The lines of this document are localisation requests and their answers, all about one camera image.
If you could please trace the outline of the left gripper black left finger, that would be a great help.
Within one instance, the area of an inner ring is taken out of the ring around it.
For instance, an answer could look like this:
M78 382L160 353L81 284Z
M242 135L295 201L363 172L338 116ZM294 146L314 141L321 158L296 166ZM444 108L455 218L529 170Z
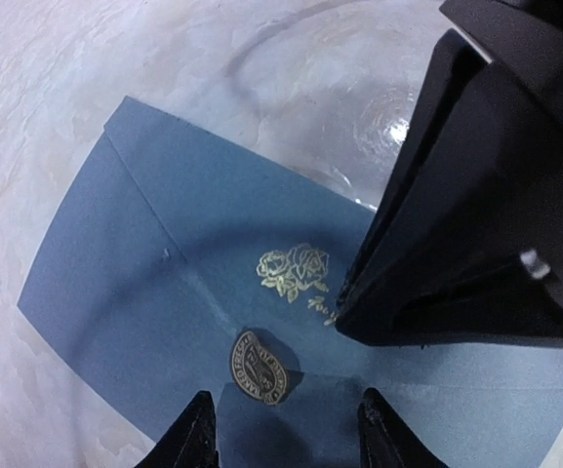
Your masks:
M212 394L195 394L137 468L219 468Z

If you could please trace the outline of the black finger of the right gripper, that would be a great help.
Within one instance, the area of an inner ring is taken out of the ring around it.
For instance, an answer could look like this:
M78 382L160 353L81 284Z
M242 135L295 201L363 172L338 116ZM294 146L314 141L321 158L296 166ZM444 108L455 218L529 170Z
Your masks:
M338 332L370 346L563 347L563 136L454 30L338 306Z

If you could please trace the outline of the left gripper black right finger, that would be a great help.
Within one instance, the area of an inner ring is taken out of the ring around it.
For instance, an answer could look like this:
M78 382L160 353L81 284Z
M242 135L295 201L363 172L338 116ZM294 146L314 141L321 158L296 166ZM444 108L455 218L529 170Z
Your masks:
M365 390L357 412L363 468L446 468L416 436L382 394Z

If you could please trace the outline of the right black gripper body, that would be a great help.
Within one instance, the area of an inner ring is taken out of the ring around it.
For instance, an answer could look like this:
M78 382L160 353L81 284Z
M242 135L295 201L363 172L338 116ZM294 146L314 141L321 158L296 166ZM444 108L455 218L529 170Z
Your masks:
M545 102L563 102L563 1L445 1L440 12Z

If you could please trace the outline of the blue paper envelope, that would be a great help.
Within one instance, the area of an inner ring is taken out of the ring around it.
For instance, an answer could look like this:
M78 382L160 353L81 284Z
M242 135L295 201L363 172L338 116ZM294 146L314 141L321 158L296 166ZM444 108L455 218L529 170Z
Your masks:
M537 467L563 427L563 349L368 347L331 324L372 214L276 163L125 97L39 248L19 307L58 355L151 439L201 390L225 467L355 467L378 389L452 467ZM250 399L241 330L272 332L302 383Z

